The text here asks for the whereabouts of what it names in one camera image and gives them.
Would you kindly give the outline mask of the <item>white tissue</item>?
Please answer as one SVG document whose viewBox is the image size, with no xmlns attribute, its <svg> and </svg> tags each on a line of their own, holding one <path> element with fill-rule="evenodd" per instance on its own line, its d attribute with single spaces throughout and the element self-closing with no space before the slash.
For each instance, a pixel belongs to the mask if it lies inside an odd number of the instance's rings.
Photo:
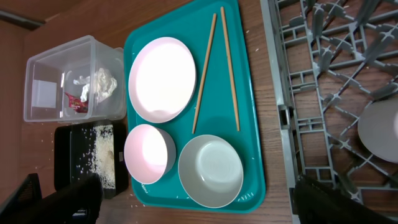
<svg viewBox="0 0 398 224">
<path fill-rule="evenodd" d="M 93 86 L 93 91 L 96 94 L 96 100 L 98 103 L 103 102 L 105 99 L 109 98 L 113 91 L 117 88 L 117 80 L 111 75 L 108 69 L 100 68 L 94 74 L 95 84 Z M 91 77 L 84 78 L 80 76 L 79 79 L 74 80 L 75 85 L 83 85 L 83 90 L 80 96 L 82 102 L 88 101 L 88 94 L 91 90 L 90 87 Z"/>
</svg>

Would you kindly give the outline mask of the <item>pile of rice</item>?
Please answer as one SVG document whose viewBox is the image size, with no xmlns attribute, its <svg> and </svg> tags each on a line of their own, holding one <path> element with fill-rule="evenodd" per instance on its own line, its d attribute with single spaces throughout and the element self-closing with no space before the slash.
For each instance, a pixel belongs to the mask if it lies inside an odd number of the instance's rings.
<svg viewBox="0 0 398 224">
<path fill-rule="evenodd" d="M 111 124 L 81 128 L 75 167 L 77 174 L 98 174 L 102 188 L 115 189 L 114 129 Z"/>
</svg>

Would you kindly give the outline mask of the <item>wooden chopstick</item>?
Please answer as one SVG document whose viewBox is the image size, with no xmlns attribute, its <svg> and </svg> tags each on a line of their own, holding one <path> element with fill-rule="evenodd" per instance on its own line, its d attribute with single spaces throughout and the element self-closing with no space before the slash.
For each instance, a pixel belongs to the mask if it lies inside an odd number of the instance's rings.
<svg viewBox="0 0 398 224">
<path fill-rule="evenodd" d="M 194 119 L 193 119 L 192 134 L 195 134 L 195 131 L 197 128 L 198 116 L 199 116 L 200 107 L 201 107 L 201 100 L 202 100 L 203 90 L 204 90 L 204 86 L 205 86 L 206 73 L 208 70 L 208 63 L 209 63 L 209 59 L 210 59 L 211 46 L 213 43 L 213 37 L 214 37 L 214 32 L 215 32 L 215 27 L 216 27 L 216 20 L 217 20 L 217 13 L 214 13 L 213 17 L 212 17 L 212 22 L 211 22 L 211 29 L 210 29 L 210 34 L 209 34 L 209 38 L 208 38 L 208 44 L 207 44 L 207 48 L 206 48 L 205 61 L 204 61 L 203 70 L 201 73 L 200 86 L 199 86 L 199 91 L 198 91 L 198 96 L 197 96 L 197 104 L 195 107 L 195 115 L 194 115 Z"/>
<path fill-rule="evenodd" d="M 231 50 L 230 50 L 230 46 L 229 46 L 228 26 L 227 26 L 227 22 L 226 22 L 225 9 L 223 6 L 220 7 L 220 13 L 221 13 L 221 21 L 222 21 L 222 25 L 223 25 L 223 35 L 224 35 L 224 43 L 225 43 L 225 48 L 226 48 L 226 57 L 227 57 L 228 71 L 229 71 L 229 81 L 230 81 L 230 86 L 231 86 L 231 96 L 233 99 L 233 108 L 234 108 L 234 117 L 235 117 L 235 121 L 236 121 L 236 129 L 238 132 L 240 132 L 241 129 L 240 129 L 240 121 L 239 121 L 238 100 L 237 100 L 237 96 L 236 96 L 236 86 L 235 86 L 235 81 L 234 81 Z"/>
</svg>

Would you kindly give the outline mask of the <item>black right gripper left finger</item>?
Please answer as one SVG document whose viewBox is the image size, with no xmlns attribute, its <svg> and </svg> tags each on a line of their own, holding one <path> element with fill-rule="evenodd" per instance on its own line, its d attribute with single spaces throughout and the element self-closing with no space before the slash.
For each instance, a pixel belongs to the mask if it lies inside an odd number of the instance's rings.
<svg viewBox="0 0 398 224">
<path fill-rule="evenodd" d="M 96 223 L 102 200 L 98 174 L 43 198 L 39 176 L 32 173 L 1 204 L 1 223 Z"/>
</svg>

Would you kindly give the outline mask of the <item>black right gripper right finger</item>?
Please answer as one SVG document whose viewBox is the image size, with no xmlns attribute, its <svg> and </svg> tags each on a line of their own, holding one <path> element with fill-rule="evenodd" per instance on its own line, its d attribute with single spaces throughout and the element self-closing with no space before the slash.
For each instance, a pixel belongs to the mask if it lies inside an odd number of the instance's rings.
<svg viewBox="0 0 398 224">
<path fill-rule="evenodd" d="M 301 224 L 396 224 L 339 192 L 301 175 L 294 189 Z"/>
</svg>

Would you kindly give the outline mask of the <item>red snack wrapper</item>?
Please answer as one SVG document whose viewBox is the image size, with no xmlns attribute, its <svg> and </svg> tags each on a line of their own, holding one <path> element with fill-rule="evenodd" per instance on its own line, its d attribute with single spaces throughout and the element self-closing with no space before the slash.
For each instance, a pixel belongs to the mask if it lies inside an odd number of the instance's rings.
<svg viewBox="0 0 398 224">
<path fill-rule="evenodd" d="M 88 102 L 82 102 L 79 98 L 65 93 L 68 97 L 68 106 L 72 108 L 77 113 L 87 113 L 88 112 Z"/>
</svg>

